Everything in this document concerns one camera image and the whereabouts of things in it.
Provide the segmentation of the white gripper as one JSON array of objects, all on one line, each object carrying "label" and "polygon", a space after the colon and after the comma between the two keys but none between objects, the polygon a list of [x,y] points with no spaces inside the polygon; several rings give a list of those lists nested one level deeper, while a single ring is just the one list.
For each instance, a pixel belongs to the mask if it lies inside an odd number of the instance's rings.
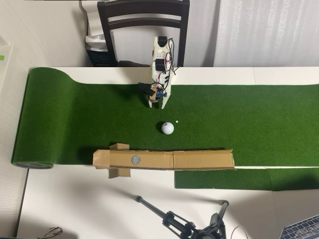
[{"label": "white gripper", "polygon": [[[171,83],[175,79],[175,71],[154,71],[152,72],[152,91],[156,92],[161,90],[165,93],[165,96],[162,98],[161,109],[164,109],[167,104],[169,97],[171,95]],[[149,96],[149,106],[152,108],[154,103],[157,103],[158,100],[156,96]]]}]

